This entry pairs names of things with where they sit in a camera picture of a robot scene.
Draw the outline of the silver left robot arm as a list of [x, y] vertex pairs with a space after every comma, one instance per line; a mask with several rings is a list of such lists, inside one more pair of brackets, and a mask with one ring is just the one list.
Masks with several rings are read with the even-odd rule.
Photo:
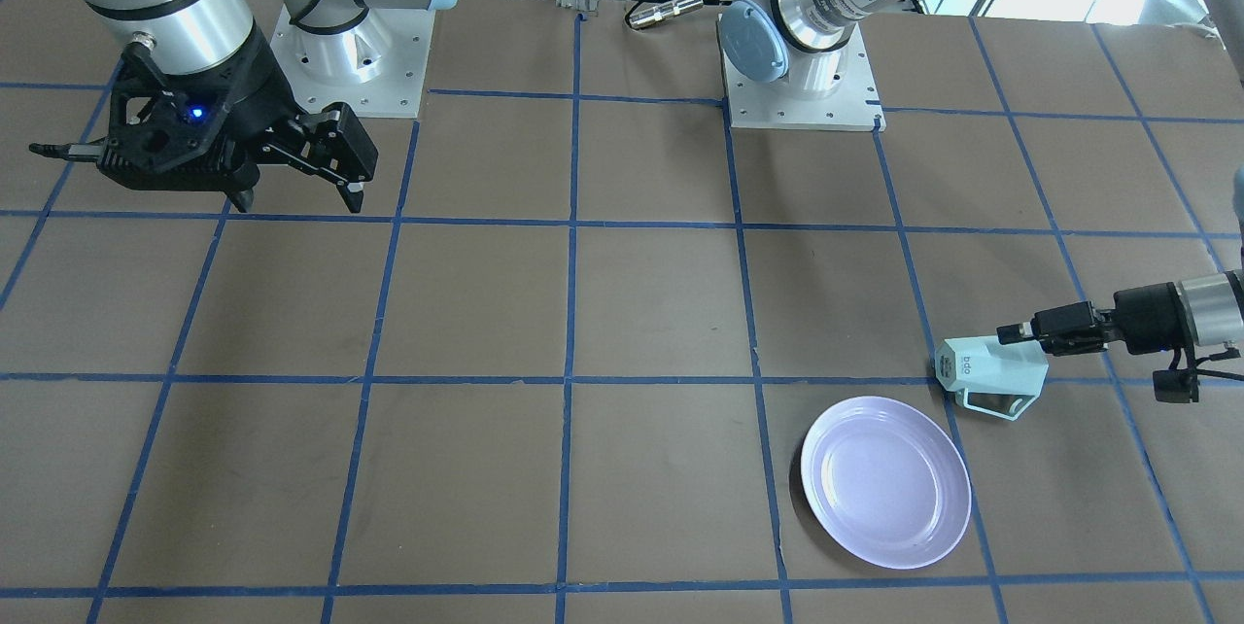
[[[743, 78], [778, 87], [843, 52], [862, 17], [898, 0], [736, 0], [718, 26], [723, 61]], [[1242, 271], [1125, 288], [1110, 310], [1091, 302], [1039, 311], [996, 332], [1003, 346], [1036, 344], [1052, 357], [1097, 353], [1123, 342], [1135, 357], [1176, 351], [1198, 363], [1195, 349], [1238, 358], [1242, 346]]]

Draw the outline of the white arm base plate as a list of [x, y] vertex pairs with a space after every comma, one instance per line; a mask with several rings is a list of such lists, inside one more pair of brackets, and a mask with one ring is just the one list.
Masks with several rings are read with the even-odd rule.
[[722, 75], [734, 128], [880, 132], [887, 127], [860, 25], [843, 48], [792, 57], [787, 75], [773, 83], [748, 80], [725, 55]]
[[281, 10], [271, 48], [299, 106], [318, 112], [345, 102], [360, 118], [418, 118], [437, 12], [373, 9], [333, 36], [299, 30], [289, 17]]

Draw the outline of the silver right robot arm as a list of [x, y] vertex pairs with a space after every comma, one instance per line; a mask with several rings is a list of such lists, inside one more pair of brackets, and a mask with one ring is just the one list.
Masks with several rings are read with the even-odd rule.
[[362, 123], [382, 109], [373, 85], [413, 78], [384, 14], [457, 0], [282, 0], [285, 52], [246, 0], [85, 2], [121, 44], [104, 135], [32, 154], [92, 164], [133, 191], [221, 191], [240, 213], [262, 167], [291, 167], [356, 215], [379, 159]]

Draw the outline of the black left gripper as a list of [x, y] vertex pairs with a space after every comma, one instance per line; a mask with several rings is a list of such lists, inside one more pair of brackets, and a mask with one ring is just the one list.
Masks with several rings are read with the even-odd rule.
[[1029, 322], [999, 327], [998, 341], [1039, 341], [1047, 356], [1088, 356], [1117, 341], [1115, 332], [1106, 332], [1115, 324], [1131, 356], [1193, 346], [1186, 305], [1173, 282], [1115, 292], [1112, 322], [1110, 310], [1080, 301], [1036, 311]]

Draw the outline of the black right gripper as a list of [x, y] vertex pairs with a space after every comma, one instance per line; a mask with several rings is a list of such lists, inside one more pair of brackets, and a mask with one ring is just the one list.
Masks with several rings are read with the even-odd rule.
[[259, 167], [318, 177], [358, 215], [379, 150], [355, 107], [302, 114], [262, 29], [221, 63], [192, 75], [156, 66], [156, 39], [132, 34], [121, 50], [96, 168], [137, 191], [223, 191], [253, 213]]

